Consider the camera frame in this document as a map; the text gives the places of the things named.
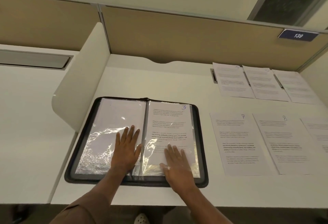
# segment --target desk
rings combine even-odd
[[[4,50],[77,52],[0,45]],[[51,108],[66,71],[0,66],[0,204],[50,203],[75,137]]]
[[[210,112],[284,112],[299,116],[328,116],[325,106],[269,100],[222,97],[213,83],[211,64],[171,62],[157,64],[146,58],[111,55],[94,98],[148,97],[195,104],[199,109],[209,184],[202,193],[215,206],[328,208],[328,176],[278,175],[259,134],[273,176],[225,176],[212,128]],[[304,129],[304,135],[310,136]],[[325,157],[318,155],[321,161]],[[93,185],[70,184],[60,178],[52,204],[69,204]],[[170,188],[120,186],[114,205],[184,205]]]

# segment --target blue sign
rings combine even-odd
[[[311,31],[298,31],[292,29],[285,29],[282,33],[278,36],[278,38],[287,38],[287,39],[294,39],[300,41],[312,41],[319,33],[311,32]]]

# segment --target white divider panel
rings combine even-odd
[[[80,131],[110,56],[103,25],[95,25],[52,97],[52,109]]]

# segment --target paper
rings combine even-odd
[[[122,136],[125,127],[132,125],[135,131],[140,129],[136,145],[140,144],[145,110],[145,101],[103,98],[80,160],[83,160],[83,155],[88,154],[93,163],[110,164],[115,148],[116,133],[119,132]]]
[[[285,114],[253,114],[280,174],[312,174],[303,137],[297,133],[300,120]]]
[[[211,113],[224,173],[228,176],[270,175],[271,170],[250,123],[249,114]]]
[[[328,153],[328,118],[301,118],[312,139]]]
[[[213,68],[222,96],[255,98],[240,66],[213,63]]]
[[[269,68],[243,66],[257,99],[290,101]]]
[[[298,72],[279,71],[275,69],[272,71],[292,102],[323,105],[319,97]]]
[[[184,149],[189,164],[195,162],[190,105],[149,101],[143,163],[166,164],[164,149],[168,144]]]

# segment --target person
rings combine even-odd
[[[123,177],[132,170],[141,152],[141,145],[135,149],[140,130],[134,134],[134,126],[128,132],[125,128],[122,137],[116,134],[115,149],[111,168],[104,178],[88,193],[68,205],[50,224],[109,224],[109,206],[120,186]],[[201,193],[194,183],[191,168],[183,150],[168,145],[164,150],[167,165],[160,164],[165,178],[191,211],[199,224],[232,224]]]

